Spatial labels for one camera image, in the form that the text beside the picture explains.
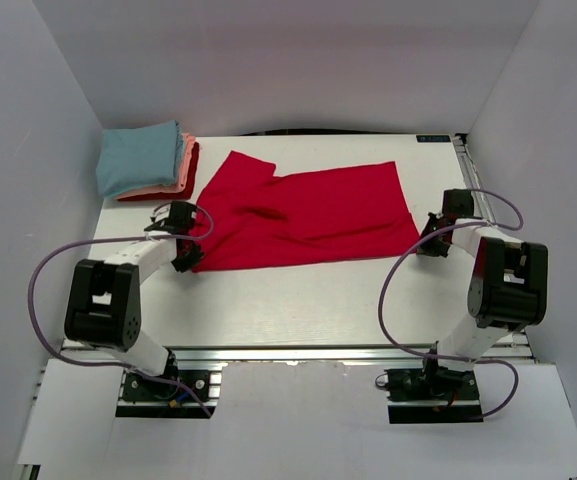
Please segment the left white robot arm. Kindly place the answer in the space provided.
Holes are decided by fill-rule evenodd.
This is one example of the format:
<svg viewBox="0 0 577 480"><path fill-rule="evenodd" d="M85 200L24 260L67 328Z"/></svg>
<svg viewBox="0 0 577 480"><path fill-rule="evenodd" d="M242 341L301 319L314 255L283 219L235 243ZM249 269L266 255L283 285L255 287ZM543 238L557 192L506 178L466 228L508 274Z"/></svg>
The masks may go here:
<svg viewBox="0 0 577 480"><path fill-rule="evenodd" d="M66 338L145 373L145 387L159 399L177 392L180 377L172 369L171 351L142 329L141 285L166 265L180 273L198 265L203 252L192 230L199 220L213 226L200 207L173 201L165 217L151 218L142 237L102 260L81 260L74 268Z"/></svg>

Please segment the aluminium table frame rail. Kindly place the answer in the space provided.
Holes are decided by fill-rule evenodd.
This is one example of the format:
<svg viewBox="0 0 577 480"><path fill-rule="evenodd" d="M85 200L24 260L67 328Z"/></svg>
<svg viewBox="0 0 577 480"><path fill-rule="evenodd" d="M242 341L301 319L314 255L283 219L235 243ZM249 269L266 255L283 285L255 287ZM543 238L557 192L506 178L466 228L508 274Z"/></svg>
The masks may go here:
<svg viewBox="0 0 577 480"><path fill-rule="evenodd" d="M376 348L169 348L174 352L177 359L182 361L394 361L421 359L403 350L385 346ZM80 360L112 359L108 353L76 345L67 346L61 353ZM485 358L534 360L532 350L527 343L495 345L487 352Z"/></svg>

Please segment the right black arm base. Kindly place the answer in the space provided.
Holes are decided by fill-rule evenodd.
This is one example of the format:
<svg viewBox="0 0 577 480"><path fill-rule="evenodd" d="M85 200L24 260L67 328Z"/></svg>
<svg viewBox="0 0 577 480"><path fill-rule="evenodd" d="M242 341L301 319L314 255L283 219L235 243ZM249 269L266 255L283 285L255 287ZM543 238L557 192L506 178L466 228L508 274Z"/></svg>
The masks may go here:
<svg viewBox="0 0 577 480"><path fill-rule="evenodd" d="M451 371L434 360L421 368L387 369L374 381L387 394L391 425L462 424L483 421L473 371Z"/></svg>

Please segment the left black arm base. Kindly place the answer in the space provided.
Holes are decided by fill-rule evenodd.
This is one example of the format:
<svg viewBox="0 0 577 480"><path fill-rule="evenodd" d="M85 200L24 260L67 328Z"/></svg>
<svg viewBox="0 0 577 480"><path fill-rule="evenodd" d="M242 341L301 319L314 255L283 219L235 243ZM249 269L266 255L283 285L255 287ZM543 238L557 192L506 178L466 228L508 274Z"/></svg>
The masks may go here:
<svg viewBox="0 0 577 480"><path fill-rule="evenodd" d="M173 377L186 389L146 380L137 373L123 373L115 417L123 419L207 420L220 395L224 363L179 361Z"/></svg>

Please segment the bright red t shirt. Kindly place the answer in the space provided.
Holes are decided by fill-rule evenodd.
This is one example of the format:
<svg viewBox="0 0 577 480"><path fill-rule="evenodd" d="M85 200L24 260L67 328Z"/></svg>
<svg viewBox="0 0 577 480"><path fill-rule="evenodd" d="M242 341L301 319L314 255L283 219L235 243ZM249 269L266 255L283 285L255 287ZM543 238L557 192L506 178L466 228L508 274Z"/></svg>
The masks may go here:
<svg viewBox="0 0 577 480"><path fill-rule="evenodd" d="M214 221L194 272L399 256L419 238L395 163L278 176L232 151L198 197Z"/></svg>

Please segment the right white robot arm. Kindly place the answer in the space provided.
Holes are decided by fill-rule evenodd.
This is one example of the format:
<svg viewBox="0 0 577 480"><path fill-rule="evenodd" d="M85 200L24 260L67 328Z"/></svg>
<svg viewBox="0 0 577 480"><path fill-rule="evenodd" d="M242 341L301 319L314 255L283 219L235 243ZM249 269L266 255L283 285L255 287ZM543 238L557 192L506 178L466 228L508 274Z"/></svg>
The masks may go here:
<svg viewBox="0 0 577 480"><path fill-rule="evenodd" d="M547 308L549 251L476 217L469 189L443 193L441 211L429 215L422 238L418 255L447 257L458 248L474 259L467 313L433 346L433 358L419 374L421 390L440 399L498 340L541 323Z"/></svg>

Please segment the blue label sticker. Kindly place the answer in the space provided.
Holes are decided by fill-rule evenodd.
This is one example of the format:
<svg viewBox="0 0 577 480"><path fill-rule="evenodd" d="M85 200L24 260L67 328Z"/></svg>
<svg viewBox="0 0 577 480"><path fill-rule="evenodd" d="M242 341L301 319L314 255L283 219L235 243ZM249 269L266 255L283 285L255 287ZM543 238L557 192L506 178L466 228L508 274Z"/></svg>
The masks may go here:
<svg viewBox="0 0 577 480"><path fill-rule="evenodd" d="M435 134L420 134L416 135L418 143L451 143L452 139L449 135L435 135Z"/></svg>

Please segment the folded light blue t shirt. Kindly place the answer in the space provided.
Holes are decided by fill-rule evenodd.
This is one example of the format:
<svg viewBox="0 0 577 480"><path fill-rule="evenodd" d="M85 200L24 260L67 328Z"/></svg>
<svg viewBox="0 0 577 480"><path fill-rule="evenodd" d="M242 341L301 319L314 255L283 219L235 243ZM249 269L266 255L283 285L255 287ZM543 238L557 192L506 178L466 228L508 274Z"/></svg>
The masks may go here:
<svg viewBox="0 0 577 480"><path fill-rule="evenodd" d="M157 185L170 186L179 177L183 138L176 121L132 129L104 129L96 167L104 198Z"/></svg>

